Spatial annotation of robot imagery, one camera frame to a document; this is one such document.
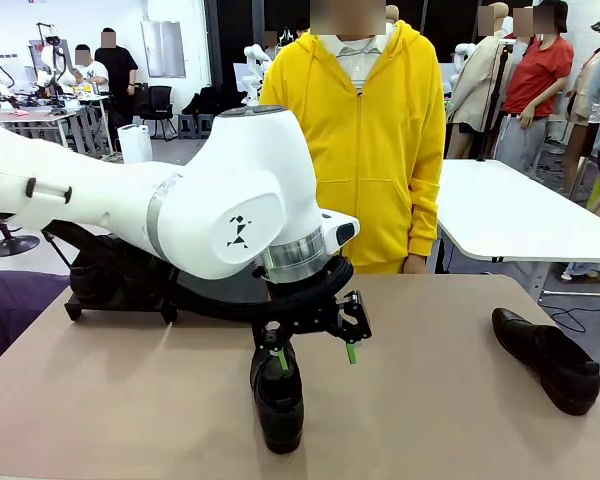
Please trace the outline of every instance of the purple fabric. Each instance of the purple fabric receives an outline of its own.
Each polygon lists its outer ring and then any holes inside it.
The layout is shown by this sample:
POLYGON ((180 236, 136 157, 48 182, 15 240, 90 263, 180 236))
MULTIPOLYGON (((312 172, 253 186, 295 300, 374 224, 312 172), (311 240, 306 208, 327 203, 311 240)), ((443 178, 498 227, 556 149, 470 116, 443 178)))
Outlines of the purple fabric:
POLYGON ((0 272, 0 355, 69 286, 69 277, 0 272))

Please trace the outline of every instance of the hood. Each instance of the hood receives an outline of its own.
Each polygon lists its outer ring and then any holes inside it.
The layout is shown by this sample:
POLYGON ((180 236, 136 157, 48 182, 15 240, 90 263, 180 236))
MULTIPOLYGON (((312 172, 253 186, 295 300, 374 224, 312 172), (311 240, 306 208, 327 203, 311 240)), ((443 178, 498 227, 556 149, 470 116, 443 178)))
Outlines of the hood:
MULTIPOLYGON (((387 46, 387 51, 390 55, 395 55, 400 49, 402 49, 403 46, 409 45, 420 37, 419 32, 411 28, 410 25, 402 20, 396 22, 395 26, 396 32, 394 33, 391 42, 387 46)), ((296 40, 296 43, 309 53, 314 53, 317 46, 321 46, 318 36, 311 35, 311 31, 305 35, 302 35, 298 40, 296 40)))

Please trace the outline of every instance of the shoe heel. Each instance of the shoe heel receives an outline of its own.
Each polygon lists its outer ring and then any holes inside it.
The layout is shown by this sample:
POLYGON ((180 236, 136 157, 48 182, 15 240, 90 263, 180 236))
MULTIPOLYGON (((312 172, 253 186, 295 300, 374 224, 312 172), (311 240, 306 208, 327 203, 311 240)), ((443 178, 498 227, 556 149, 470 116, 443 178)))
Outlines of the shoe heel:
POLYGON ((295 451, 300 446, 301 441, 302 432, 300 432, 293 440, 285 440, 284 442, 271 440, 266 436, 264 437, 264 443, 267 445, 267 448, 276 455, 286 455, 287 453, 295 451))
POLYGON ((562 410, 564 413, 580 417, 586 414, 589 409, 593 406, 595 401, 577 401, 571 398, 565 397, 559 392, 553 385, 549 385, 544 380, 541 382, 542 388, 547 393, 553 404, 562 410))

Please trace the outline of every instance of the gray pants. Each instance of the gray pants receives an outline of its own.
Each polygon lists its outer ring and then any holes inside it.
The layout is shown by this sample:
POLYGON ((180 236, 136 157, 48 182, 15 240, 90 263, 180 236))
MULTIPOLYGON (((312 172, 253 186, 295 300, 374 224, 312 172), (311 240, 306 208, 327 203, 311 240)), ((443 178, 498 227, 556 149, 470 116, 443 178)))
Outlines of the gray pants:
POLYGON ((547 136, 547 123, 546 118, 534 120, 523 130, 518 117, 505 116, 496 143, 496 160, 519 172, 534 166, 547 136))

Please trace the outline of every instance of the person in black shirt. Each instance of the person in black shirt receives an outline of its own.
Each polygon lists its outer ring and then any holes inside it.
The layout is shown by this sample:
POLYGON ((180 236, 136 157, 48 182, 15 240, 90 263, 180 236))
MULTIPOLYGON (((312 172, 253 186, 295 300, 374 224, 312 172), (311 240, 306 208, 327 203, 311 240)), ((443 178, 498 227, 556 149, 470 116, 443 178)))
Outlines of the person in black shirt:
POLYGON ((110 121, 112 138, 117 138, 118 127, 133 123, 133 106, 135 95, 136 71, 138 65, 126 48, 115 44, 115 31, 111 28, 102 30, 103 46, 95 53, 96 61, 107 67, 109 72, 109 91, 113 95, 112 108, 122 118, 123 124, 110 121), (105 39, 111 42, 107 47, 105 39))

